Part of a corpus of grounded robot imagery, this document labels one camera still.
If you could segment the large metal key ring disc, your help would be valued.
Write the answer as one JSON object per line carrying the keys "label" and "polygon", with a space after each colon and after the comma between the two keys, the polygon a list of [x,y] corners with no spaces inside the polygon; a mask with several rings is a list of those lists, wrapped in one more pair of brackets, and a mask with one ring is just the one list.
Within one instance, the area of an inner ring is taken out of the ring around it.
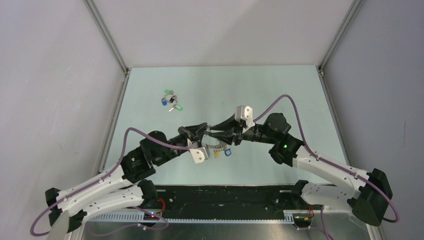
{"label": "large metal key ring disc", "polygon": [[202,138],[202,142],[207,144],[209,149],[213,150],[214,152],[223,152],[228,149],[228,145],[225,142],[217,138],[211,137],[211,133],[211,130],[206,129]]}

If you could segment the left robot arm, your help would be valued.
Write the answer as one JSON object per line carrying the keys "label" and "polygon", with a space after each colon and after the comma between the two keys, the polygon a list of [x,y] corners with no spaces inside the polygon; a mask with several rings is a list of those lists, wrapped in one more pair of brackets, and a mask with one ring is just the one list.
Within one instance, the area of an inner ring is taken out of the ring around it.
{"label": "left robot arm", "polygon": [[142,132],[134,127],[126,130],[142,135],[139,147],[122,151],[118,162],[93,178],[66,190],[45,191],[46,213],[53,228],[58,220],[65,221],[64,232],[70,233],[102,214],[123,208],[153,208],[158,202],[156,187],[148,178],[159,167],[184,153],[190,153],[196,163],[209,158],[210,151],[202,142],[207,123],[182,126],[178,135],[167,139],[161,131]]}

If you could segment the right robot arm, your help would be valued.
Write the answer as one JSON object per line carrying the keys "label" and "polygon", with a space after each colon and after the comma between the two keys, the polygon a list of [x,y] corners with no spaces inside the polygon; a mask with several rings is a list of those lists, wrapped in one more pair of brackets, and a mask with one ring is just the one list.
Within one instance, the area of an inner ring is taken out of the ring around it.
{"label": "right robot arm", "polygon": [[228,145],[239,145],[242,141],[271,144],[268,153],[277,164],[307,171],[330,183],[320,186],[299,180],[295,192],[290,195],[295,208],[303,209],[307,205],[337,207],[351,211],[368,225],[380,226],[393,197],[387,175],[377,168],[367,171],[326,159],[303,140],[289,134],[290,129],[282,113],[272,113],[263,124],[252,127],[231,116],[213,125],[210,136]]}

